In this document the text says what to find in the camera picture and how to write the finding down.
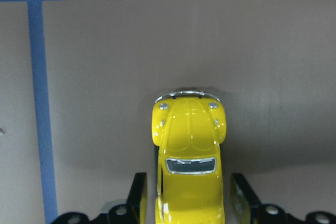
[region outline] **cardboard surface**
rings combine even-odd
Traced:
[[[285,173],[270,201],[300,217],[314,206],[332,211],[320,203],[336,206],[334,2],[44,2],[59,212],[95,217],[106,201],[127,196],[135,172],[148,172],[154,223],[153,101],[191,87],[226,108],[227,192],[229,173],[243,172],[263,200],[269,181]],[[317,172],[316,182],[322,176],[322,186],[303,170]],[[323,199],[305,205],[292,178]],[[294,191],[300,207],[281,197]],[[234,223],[228,197],[226,212]]]
[[[26,3],[0,3],[1,223],[43,223]]]

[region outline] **metal bolt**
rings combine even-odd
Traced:
[[[279,213],[279,209],[275,206],[267,206],[265,210],[270,215],[277,215]]]
[[[210,109],[216,109],[216,108],[218,108],[218,104],[216,102],[211,102],[211,103],[209,103],[209,107],[210,107]]]
[[[71,218],[68,220],[68,224],[77,224],[80,222],[80,216],[79,215],[73,215]]]
[[[127,213],[127,208],[125,206],[120,206],[117,210],[116,210],[116,215],[124,215]]]
[[[323,215],[323,214],[317,214],[317,215],[315,215],[315,220],[318,223],[321,223],[321,224],[329,224],[330,223],[329,218],[327,216]]]
[[[159,108],[160,108],[160,110],[166,110],[166,109],[168,109],[168,104],[161,103]]]

